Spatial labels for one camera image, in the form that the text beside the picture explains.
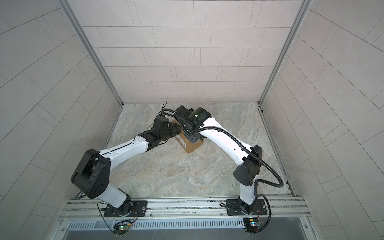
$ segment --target side wall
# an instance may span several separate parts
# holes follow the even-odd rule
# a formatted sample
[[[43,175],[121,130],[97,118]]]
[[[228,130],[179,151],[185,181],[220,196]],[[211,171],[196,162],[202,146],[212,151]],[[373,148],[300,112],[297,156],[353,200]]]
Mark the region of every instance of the side wall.
[[[314,0],[262,105],[324,239],[384,236],[383,16],[380,0]]]
[[[0,1],[1,239],[43,238],[118,109],[56,0]]]
[[[258,101],[301,5],[68,2],[123,102]]]

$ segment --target floor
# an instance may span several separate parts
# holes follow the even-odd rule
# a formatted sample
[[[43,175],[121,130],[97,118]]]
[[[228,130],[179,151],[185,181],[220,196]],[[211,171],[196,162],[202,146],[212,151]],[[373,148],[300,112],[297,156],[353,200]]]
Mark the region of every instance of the floor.
[[[233,135],[263,149],[263,160],[282,177],[255,103],[169,103],[176,109],[202,107]],[[126,104],[108,143],[112,147],[128,141],[153,122],[161,103]],[[239,195],[239,182],[233,177],[237,165],[224,150],[205,139],[192,153],[186,153],[175,138],[144,154],[139,154],[112,170],[110,182],[132,197]],[[261,168],[263,179],[277,182]],[[260,184],[259,193],[288,194],[287,185],[275,188]]]

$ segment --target marble floor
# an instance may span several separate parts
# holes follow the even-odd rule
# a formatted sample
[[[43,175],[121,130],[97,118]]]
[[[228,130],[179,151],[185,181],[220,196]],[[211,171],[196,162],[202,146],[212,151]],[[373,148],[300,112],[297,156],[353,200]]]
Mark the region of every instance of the marble floor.
[[[263,160],[283,177],[255,103],[168,103],[166,108],[176,109],[180,105],[188,109],[202,107],[240,140],[251,146],[258,144],[263,149]],[[108,147],[126,142],[147,129],[161,106],[162,103],[125,104]],[[188,154],[171,138],[114,168],[110,182],[136,198],[239,195],[239,182],[233,177],[236,167],[231,157],[209,139]],[[277,182],[265,167],[260,175]],[[259,184],[258,192],[291,193],[286,184],[282,188]]]

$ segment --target black bracket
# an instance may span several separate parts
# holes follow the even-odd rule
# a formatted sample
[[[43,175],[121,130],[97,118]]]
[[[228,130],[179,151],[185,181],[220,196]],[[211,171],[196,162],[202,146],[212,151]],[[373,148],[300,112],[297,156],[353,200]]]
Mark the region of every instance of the black bracket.
[[[148,201],[132,201],[132,208],[135,208],[137,211],[134,210],[135,213],[133,213],[131,210],[125,217],[144,217],[147,210],[147,204]],[[122,217],[119,215],[120,211],[110,204],[108,204],[104,210],[104,217]]]
[[[241,203],[242,201],[240,199],[227,199],[225,201],[225,204],[228,206],[227,207],[228,216],[248,215],[243,213],[243,211],[241,210],[240,208]],[[267,215],[266,206],[263,199],[255,199],[252,205],[253,205],[254,211],[249,215]]]

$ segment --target metal corner post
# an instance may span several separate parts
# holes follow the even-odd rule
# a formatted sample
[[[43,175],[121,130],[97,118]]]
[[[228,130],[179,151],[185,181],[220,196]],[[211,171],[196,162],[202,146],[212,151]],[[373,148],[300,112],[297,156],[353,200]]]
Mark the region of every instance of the metal corner post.
[[[101,61],[97,57],[93,47],[91,46],[87,36],[85,35],[82,27],[80,26],[75,14],[72,11],[71,6],[68,4],[67,0],[57,0],[59,3],[61,9],[63,10],[65,16],[67,17],[68,21],[70,22],[71,26],[73,27],[75,33],[79,37],[81,43],[83,44],[85,50],[87,51],[89,57],[91,58],[93,64],[96,66],[96,69],[99,71],[101,77],[104,79],[105,83],[108,85],[108,88],[112,91],[115,98],[117,99],[120,106],[122,105],[121,98],[119,94],[117,93],[116,89],[114,88],[111,79],[109,78],[108,74],[106,73],[103,65],[101,64]]]
[[[288,50],[292,45],[293,39],[295,38],[295,36],[296,36],[296,34],[300,28],[300,25],[301,25],[305,15],[306,15],[308,9],[309,9],[311,1],[312,0],[303,0],[303,2],[301,3],[300,9],[297,12],[295,21],[293,22],[293,25],[292,25],[292,28],[289,31],[288,37],[285,40],[284,46],[281,49],[280,55],[276,61],[275,66],[273,67],[271,76],[269,77],[269,80],[266,83],[265,89],[264,89],[262,96],[260,98],[260,101],[259,101],[259,105],[262,105],[264,103],[266,95],[268,94],[268,91],[271,88],[272,83],[273,83],[274,79],[276,78],[277,73],[279,72],[281,65],[283,64],[284,58],[287,55]]]

